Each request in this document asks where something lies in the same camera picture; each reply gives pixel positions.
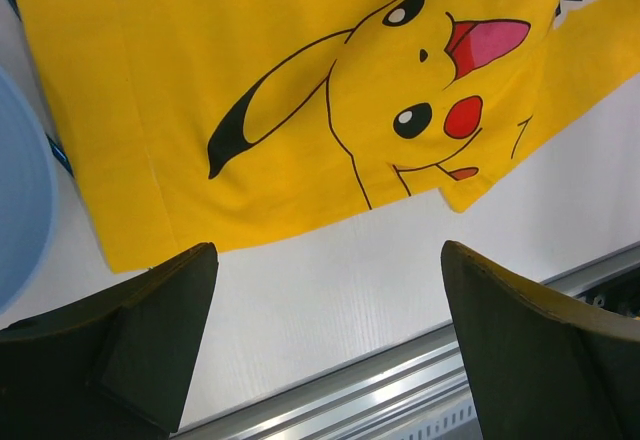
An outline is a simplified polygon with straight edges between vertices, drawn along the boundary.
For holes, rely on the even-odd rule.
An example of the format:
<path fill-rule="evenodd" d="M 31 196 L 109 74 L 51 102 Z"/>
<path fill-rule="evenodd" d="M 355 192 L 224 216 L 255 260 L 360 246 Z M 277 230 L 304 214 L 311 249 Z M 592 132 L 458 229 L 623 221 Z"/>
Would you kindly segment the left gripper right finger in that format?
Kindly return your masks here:
<path fill-rule="evenodd" d="M 441 251 L 446 297 L 486 439 L 636 439 L 639 322 Z"/>

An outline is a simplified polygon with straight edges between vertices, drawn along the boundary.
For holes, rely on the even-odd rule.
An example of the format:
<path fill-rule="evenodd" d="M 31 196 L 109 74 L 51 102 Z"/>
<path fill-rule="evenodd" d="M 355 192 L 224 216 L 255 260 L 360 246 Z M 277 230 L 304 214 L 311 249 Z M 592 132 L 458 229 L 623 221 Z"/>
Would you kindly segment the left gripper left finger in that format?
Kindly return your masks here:
<path fill-rule="evenodd" d="M 1 331 L 4 439 L 167 439 L 178 431 L 216 285 L 198 244 Z"/>

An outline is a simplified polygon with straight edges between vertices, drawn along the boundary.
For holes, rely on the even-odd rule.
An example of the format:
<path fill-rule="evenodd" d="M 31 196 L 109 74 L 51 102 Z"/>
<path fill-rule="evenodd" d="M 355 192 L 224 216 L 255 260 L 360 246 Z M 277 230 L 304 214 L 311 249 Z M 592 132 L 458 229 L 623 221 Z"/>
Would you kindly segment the yellow Pikachu cloth placemat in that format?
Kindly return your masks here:
<path fill-rule="evenodd" d="M 465 211 L 639 71 L 639 0 L 16 1 L 115 272 Z"/>

